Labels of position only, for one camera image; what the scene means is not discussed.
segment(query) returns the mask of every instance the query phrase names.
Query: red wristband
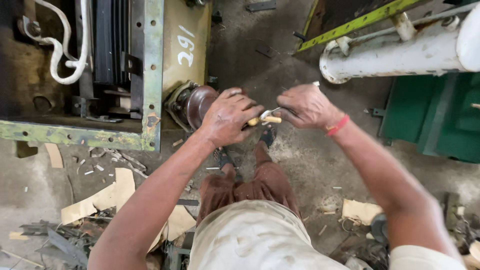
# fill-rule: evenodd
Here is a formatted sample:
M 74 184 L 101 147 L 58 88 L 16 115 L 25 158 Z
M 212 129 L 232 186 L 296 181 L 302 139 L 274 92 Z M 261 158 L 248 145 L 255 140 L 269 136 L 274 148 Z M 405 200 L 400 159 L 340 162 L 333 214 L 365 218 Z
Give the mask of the red wristband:
M 349 120 L 350 120 L 350 116 L 348 114 L 345 114 L 345 116 L 342 118 L 342 120 L 340 120 L 340 122 L 338 122 L 338 124 L 336 124 L 334 126 L 331 126 L 331 127 L 327 127 L 328 132 L 327 132 L 326 136 L 330 137 L 333 134 L 337 133 L 337 131 L 339 131 L 342 127 L 344 127 L 345 124 L 347 124 Z

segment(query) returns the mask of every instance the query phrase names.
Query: concrete floor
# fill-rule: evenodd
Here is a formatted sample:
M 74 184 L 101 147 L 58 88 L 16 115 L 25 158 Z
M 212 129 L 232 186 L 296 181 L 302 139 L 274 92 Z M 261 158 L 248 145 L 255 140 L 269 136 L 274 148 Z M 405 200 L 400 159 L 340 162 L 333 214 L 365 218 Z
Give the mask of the concrete floor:
M 331 85 L 322 79 L 318 69 L 320 49 L 312 50 L 304 55 L 292 57 L 296 38 L 293 31 L 301 31 L 310 10 L 311 0 L 277 1 L 277 9 L 264 12 L 249 13 L 244 9 L 248 2 L 218 0 L 215 7 L 224 16 L 225 27 L 212 27 L 212 42 L 209 50 L 209 74 L 217 76 L 219 88 L 232 86 L 244 87 L 251 98 L 267 109 L 276 108 L 276 96 L 291 86 L 321 81 L 320 89 L 338 107 L 346 111 L 367 133 L 376 135 L 380 119 L 372 118 L 364 113 L 364 109 L 383 108 L 390 89 L 391 78 L 352 79 L 343 85 Z M 411 13 L 412 18 L 419 18 L 428 10 L 442 10 L 445 6 L 440 1 L 433 1 Z M 362 32 L 389 27 L 384 22 Z M 271 46 L 278 51 L 273 58 L 255 52 L 257 44 Z M 323 215 L 323 211 L 341 209 L 344 198 L 362 202 L 375 203 L 364 187 L 361 178 L 339 147 L 315 130 L 297 130 L 289 123 L 278 126 L 278 136 L 270 149 L 270 155 L 278 162 L 289 177 L 297 196 L 300 210 L 304 217 L 307 231 L 313 246 L 321 253 L 331 253 L 346 237 L 338 225 L 340 212 L 336 215 Z M 254 158 L 251 154 L 260 130 L 246 141 L 228 148 L 245 180 L 253 175 Z M 143 162 L 149 172 L 157 168 L 179 148 L 172 143 L 184 138 L 182 131 L 164 132 L 162 134 L 162 153 L 145 153 L 126 151 L 127 154 Z M 108 176 L 115 167 L 122 164 L 111 163 L 110 157 L 98 159 L 88 158 L 87 148 L 59 146 L 64 159 L 65 169 L 52 169 L 48 154 L 41 146 L 39 154 L 26 159 L 17 159 L 12 154 L 12 142 L 0 140 L 0 171 L 2 172 L 2 188 L 0 188 L 0 245 L 2 248 L 27 256 L 28 259 L 40 262 L 34 250 L 40 248 L 43 238 L 30 240 L 10 240 L 10 231 L 20 231 L 18 226 L 44 219 L 50 222 L 60 221 L 60 209 L 72 203 L 70 186 L 66 179 L 69 175 L 76 201 L 87 198 L 114 181 Z M 480 212 L 480 166 L 447 160 L 440 157 L 424 156 L 416 152 L 415 146 L 405 142 L 394 142 L 388 150 L 398 158 L 425 187 L 438 198 L 446 191 L 458 192 L 461 201 L 467 206 L 467 212 Z M 105 171 L 96 171 L 83 175 L 78 164 L 74 164 L 71 156 L 79 160 L 87 159 L 85 165 L 100 164 Z M 215 167 L 210 156 L 196 172 L 193 187 L 199 188 L 202 179 L 212 171 L 206 167 Z M 143 178 L 135 175 L 137 186 Z M 184 192 L 182 198 L 199 199 L 198 190 Z M 193 214 L 198 209 L 190 208 Z M 325 233 L 318 236 L 319 231 L 327 225 Z M 47 265 L 61 264 L 48 260 Z M 0 267 L 11 267 L 16 259 L 0 255 Z M 32 269 L 25 262 L 19 263 L 16 269 Z

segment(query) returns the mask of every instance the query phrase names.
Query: white cable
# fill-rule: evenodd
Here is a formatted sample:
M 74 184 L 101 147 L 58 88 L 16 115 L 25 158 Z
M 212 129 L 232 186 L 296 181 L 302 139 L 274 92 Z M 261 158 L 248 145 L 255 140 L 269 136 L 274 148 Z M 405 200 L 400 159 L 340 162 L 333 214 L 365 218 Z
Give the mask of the white cable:
M 39 3 L 39 1 L 42 1 L 43 3 L 46 3 L 43 0 L 35 0 L 35 1 L 37 3 Z M 58 40 L 56 40 L 52 37 L 43 37 L 43 38 L 32 37 L 33 39 L 35 39 L 39 42 L 43 42 L 43 43 L 47 43 L 47 44 L 53 44 L 54 49 L 53 49 L 53 53 L 52 53 L 52 59 L 51 59 L 51 62 L 50 62 L 50 73 L 52 74 L 52 77 L 57 82 L 59 82 L 61 84 L 64 84 L 64 85 L 70 85 L 70 84 L 76 82 L 80 78 L 80 76 L 82 75 L 82 73 L 84 71 L 84 68 L 85 68 L 85 64 L 86 64 L 86 60 L 87 60 L 87 53 L 88 53 L 88 44 L 89 44 L 87 4 L 88 4 L 87 0 L 81 0 L 81 2 L 80 2 L 81 8 L 82 8 L 82 29 L 83 29 L 82 50 L 81 50 L 81 53 L 80 53 L 80 59 L 78 61 L 67 61 L 67 62 L 69 62 L 67 66 L 76 67 L 75 72 L 70 77 L 60 78 L 58 76 L 58 72 L 57 72 L 58 64 L 59 64 L 61 56 L 63 54 L 62 51 L 65 51 L 65 48 L 62 48 L 62 44 Z
M 77 59 L 75 57 L 73 57 L 71 54 L 68 53 L 68 43 L 70 42 L 70 36 L 72 34 L 72 29 L 70 28 L 70 24 L 68 23 L 68 19 L 67 19 L 67 16 L 65 16 L 65 13 L 63 13 L 56 6 L 54 6 L 54 5 L 52 5 L 48 2 L 45 2 L 43 0 L 35 0 L 35 2 L 39 5 L 42 5 L 44 7 L 47 7 L 49 9 L 53 10 L 60 17 L 61 23 L 63 24 L 63 44 L 62 44 L 63 53 L 65 54 L 65 56 L 69 60 L 77 61 Z

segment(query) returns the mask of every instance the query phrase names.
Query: sandal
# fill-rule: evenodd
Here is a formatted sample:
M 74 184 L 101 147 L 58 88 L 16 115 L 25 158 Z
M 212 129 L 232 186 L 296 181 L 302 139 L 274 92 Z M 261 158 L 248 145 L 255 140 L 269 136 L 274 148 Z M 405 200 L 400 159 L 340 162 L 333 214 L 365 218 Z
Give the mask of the sandal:
M 265 131 L 262 132 L 262 135 L 260 136 L 259 141 L 264 141 L 265 144 L 267 145 L 267 148 L 270 148 L 270 146 L 272 146 L 273 141 L 276 138 L 276 129 L 273 128 L 272 125 L 268 125 Z
M 222 169 L 222 167 L 225 166 L 225 164 L 228 164 L 228 163 L 233 165 L 233 161 L 227 155 L 227 152 L 225 151 L 224 147 L 219 147 L 219 148 L 215 149 L 215 151 L 213 153 L 214 153 L 214 157 L 216 158 L 218 167 L 220 169 Z

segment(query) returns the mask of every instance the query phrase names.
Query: painted number 291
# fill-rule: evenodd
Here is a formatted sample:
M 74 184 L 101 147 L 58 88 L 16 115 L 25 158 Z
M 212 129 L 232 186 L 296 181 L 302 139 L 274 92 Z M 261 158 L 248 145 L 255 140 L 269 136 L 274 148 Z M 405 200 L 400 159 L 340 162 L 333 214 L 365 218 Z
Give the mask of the painted number 291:
M 191 37 L 195 37 L 190 31 L 188 31 L 187 29 L 185 29 L 185 27 L 179 25 L 180 29 L 187 33 L 189 36 Z M 195 45 L 193 44 L 193 42 L 191 40 L 189 40 L 188 38 L 186 37 L 183 37 L 183 36 L 177 36 L 177 38 L 179 39 L 179 43 L 180 43 L 180 46 L 188 49 L 188 46 L 190 45 L 190 54 L 182 51 L 178 54 L 178 59 L 179 59 L 179 64 L 181 65 L 181 61 L 183 58 L 186 58 L 187 61 L 188 61 L 188 66 L 191 67 L 192 66 L 192 63 L 193 63 L 193 49 L 195 49 Z

